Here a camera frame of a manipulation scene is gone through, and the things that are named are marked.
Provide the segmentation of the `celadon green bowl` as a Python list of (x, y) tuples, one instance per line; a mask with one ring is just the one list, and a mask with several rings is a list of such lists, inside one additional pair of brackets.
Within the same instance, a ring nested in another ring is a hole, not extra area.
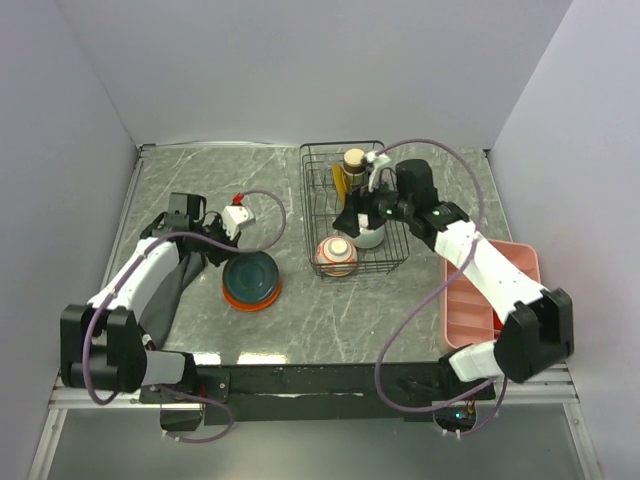
[(377, 229), (361, 227), (359, 229), (359, 235), (352, 238), (352, 243), (358, 249), (374, 249), (384, 241), (385, 236), (384, 226)]

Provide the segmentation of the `black wire dish rack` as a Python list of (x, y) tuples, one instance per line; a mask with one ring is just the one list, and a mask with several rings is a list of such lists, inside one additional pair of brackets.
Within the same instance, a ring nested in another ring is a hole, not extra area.
[(407, 227), (378, 218), (366, 205), (372, 173), (384, 193), (396, 186), (390, 166), (375, 170), (360, 160), (383, 147), (379, 140), (308, 142), (299, 147), (305, 243), (316, 275), (390, 273), (408, 259)]

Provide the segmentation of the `yellow patterned plate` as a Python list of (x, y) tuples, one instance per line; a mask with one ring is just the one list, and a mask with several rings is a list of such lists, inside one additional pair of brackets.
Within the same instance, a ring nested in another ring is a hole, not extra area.
[(340, 200), (341, 205), (344, 206), (346, 203), (346, 195), (349, 191), (349, 178), (347, 177), (342, 165), (339, 163), (332, 165), (331, 172), (338, 199)]

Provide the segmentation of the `beige brown ceramic cup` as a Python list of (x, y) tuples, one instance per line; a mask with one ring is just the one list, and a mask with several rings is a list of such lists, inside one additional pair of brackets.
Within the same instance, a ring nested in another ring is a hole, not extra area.
[(342, 168), (352, 187), (367, 183), (367, 162), (365, 152), (358, 148), (351, 148), (344, 152)]

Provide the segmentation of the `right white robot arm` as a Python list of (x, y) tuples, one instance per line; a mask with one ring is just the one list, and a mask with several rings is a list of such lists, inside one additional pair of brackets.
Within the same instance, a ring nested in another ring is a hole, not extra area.
[(440, 391), (460, 398), (473, 381), (496, 376), (523, 383), (570, 357), (574, 352), (570, 296), (529, 278), (458, 205), (440, 200), (425, 160), (399, 162), (393, 187), (381, 180), (389, 162), (388, 156), (373, 152), (362, 157), (365, 181), (346, 193), (334, 229), (356, 237), (360, 216), (375, 227), (389, 220), (406, 224), (414, 237), (470, 281), (503, 325), (497, 339), (465, 346), (445, 359), (437, 376)]

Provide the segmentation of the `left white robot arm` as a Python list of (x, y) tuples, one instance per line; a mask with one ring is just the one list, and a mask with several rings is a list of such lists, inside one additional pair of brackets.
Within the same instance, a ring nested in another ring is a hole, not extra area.
[(152, 327), (154, 315), (171, 322), (189, 268), (220, 265), (232, 257), (242, 229), (255, 216), (239, 202), (210, 223), (204, 197), (173, 193), (168, 208), (140, 233), (121, 270), (84, 305), (69, 305), (60, 318), (60, 376), (70, 388), (132, 393), (164, 384), (176, 401), (200, 388), (189, 353), (163, 351), (169, 329)]

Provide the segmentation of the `orange white patterned bowl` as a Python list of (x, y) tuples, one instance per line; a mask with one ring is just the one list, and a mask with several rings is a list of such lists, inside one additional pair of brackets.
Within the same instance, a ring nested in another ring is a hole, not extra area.
[(351, 240), (330, 236), (316, 248), (315, 262), (322, 274), (330, 277), (345, 277), (354, 272), (357, 249)]

